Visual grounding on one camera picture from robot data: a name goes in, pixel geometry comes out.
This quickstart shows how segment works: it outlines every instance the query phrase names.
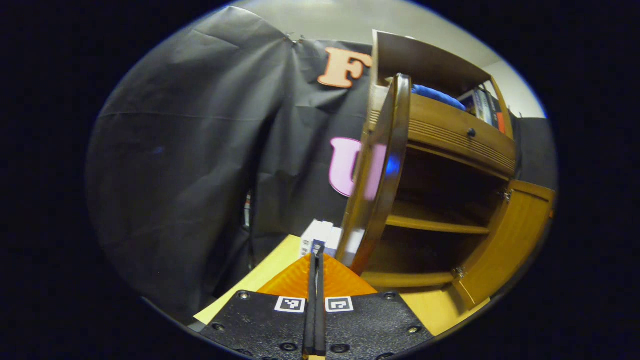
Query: yellow floor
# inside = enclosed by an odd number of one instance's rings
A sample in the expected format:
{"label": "yellow floor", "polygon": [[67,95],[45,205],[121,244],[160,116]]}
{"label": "yellow floor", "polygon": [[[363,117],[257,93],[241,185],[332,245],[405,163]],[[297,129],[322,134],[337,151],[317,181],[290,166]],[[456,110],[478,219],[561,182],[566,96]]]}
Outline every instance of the yellow floor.
{"label": "yellow floor", "polygon": [[[238,290],[257,291],[271,280],[271,278],[298,260],[299,254],[300,238],[289,235],[243,280],[194,317],[202,323],[211,322],[229,299],[231,299],[231,296]],[[420,319],[434,336],[454,327],[483,308],[490,301],[490,299],[487,299],[482,304],[473,308],[473,310],[466,311],[461,302],[462,300],[452,286],[446,290],[433,290],[428,288],[397,290],[418,319]]]}

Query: orange letter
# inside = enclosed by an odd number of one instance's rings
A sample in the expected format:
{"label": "orange letter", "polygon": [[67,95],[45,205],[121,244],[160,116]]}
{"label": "orange letter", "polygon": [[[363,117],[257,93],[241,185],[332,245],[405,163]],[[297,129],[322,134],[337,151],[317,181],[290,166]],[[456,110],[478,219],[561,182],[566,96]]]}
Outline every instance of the orange letter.
{"label": "orange letter", "polygon": [[323,85],[335,86],[337,88],[350,88],[353,83],[347,78],[347,72],[351,73],[354,79],[362,76],[362,64],[371,67],[373,60],[367,54],[354,53],[353,51],[327,47],[329,61],[326,64],[326,72],[318,77],[318,82]]}

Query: white wall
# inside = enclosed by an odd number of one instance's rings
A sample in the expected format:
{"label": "white wall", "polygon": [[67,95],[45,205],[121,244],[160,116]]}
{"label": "white wall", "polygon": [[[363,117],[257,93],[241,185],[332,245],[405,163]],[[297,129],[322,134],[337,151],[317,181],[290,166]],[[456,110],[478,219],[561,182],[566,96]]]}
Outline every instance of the white wall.
{"label": "white wall", "polygon": [[535,95],[498,54],[464,29],[403,0],[241,0],[284,33],[308,39],[372,44],[372,29],[410,36],[456,54],[494,76],[515,115],[544,117]]}

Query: blue cloth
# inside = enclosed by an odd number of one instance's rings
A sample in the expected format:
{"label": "blue cloth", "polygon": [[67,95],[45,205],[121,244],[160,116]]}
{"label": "blue cloth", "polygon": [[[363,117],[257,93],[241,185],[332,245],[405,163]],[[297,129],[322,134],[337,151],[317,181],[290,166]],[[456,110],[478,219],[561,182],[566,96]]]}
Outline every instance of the blue cloth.
{"label": "blue cloth", "polygon": [[418,94],[420,96],[428,97],[429,99],[433,99],[436,101],[444,102],[447,105],[451,105],[454,108],[460,109],[462,111],[466,111],[467,108],[462,105],[458,100],[452,98],[451,96],[439,92],[438,90],[433,90],[432,88],[428,88],[422,85],[413,85],[411,92],[414,94]]}

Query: orange plastic cover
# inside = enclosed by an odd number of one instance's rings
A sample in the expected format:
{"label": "orange plastic cover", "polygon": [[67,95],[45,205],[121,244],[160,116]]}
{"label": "orange plastic cover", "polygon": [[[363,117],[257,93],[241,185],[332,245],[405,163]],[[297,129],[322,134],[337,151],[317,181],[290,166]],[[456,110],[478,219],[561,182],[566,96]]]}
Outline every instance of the orange plastic cover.
{"label": "orange plastic cover", "polygon": [[[324,297],[375,294],[377,291],[327,254],[324,255]],[[261,287],[258,292],[276,296],[308,299],[309,265],[311,253],[289,265]]]}

